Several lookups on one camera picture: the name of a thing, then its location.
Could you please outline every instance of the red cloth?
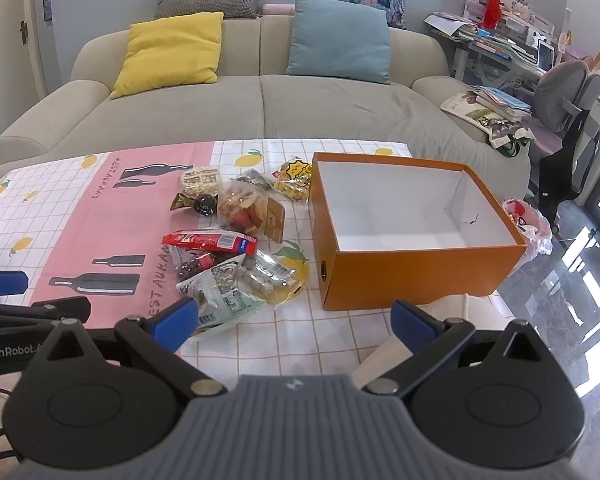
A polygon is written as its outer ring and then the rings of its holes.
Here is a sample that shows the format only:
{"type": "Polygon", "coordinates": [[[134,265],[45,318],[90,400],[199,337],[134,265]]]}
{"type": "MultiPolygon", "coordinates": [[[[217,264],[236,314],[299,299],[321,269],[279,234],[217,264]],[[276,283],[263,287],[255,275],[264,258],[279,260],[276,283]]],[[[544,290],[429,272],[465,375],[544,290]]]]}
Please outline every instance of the red cloth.
{"type": "Polygon", "coordinates": [[[496,28],[501,17],[500,0],[489,0],[484,12],[484,19],[478,24],[478,27],[496,28]]]}

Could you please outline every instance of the cardboard box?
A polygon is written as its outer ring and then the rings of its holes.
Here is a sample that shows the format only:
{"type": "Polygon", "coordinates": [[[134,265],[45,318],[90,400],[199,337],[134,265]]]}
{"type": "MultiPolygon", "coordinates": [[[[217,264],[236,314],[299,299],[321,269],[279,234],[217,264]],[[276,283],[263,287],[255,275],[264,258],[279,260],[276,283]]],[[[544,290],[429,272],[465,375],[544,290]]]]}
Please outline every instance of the cardboard box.
{"type": "Polygon", "coordinates": [[[463,164],[315,153],[310,209],[325,310],[486,296],[526,249],[463,164]]]}

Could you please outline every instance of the trash bag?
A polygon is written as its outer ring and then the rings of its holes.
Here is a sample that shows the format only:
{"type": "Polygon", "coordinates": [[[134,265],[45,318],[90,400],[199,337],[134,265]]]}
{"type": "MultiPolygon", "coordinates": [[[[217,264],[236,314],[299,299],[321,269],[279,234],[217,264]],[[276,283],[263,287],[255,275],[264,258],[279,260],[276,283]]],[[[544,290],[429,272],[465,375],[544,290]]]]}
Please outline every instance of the trash bag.
{"type": "Polygon", "coordinates": [[[526,251],[509,274],[512,275],[538,254],[551,254],[554,248],[551,242],[553,234],[548,220],[542,213],[523,200],[505,200],[502,207],[526,238],[526,251]]]}

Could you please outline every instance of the beige sofa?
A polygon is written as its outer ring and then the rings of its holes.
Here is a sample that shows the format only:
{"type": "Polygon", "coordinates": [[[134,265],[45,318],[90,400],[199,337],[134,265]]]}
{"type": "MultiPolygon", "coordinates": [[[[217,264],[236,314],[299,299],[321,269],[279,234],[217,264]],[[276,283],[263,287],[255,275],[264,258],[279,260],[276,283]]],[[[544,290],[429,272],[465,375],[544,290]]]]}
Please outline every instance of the beige sofa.
{"type": "Polygon", "coordinates": [[[505,158],[440,104],[464,89],[429,36],[392,28],[391,85],[286,76],[292,16],[225,20],[218,82],[109,99],[128,30],[84,46],[71,81],[0,136],[0,178],[14,168],[125,148],[215,139],[405,142],[414,156],[468,164],[499,199],[521,198],[526,150],[505,158]]]}

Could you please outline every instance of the floor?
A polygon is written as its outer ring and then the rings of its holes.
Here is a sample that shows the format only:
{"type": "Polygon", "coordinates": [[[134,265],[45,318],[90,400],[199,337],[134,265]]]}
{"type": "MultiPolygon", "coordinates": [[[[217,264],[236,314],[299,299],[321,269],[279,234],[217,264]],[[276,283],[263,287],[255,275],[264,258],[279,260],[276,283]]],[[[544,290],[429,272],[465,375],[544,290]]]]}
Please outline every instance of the floor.
{"type": "Polygon", "coordinates": [[[584,436],[573,463],[600,480],[600,236],[573,203],[560,206],[560,239],[505,280],[500,295],[528,319],[553,351],[586,408],[584,436]]]}

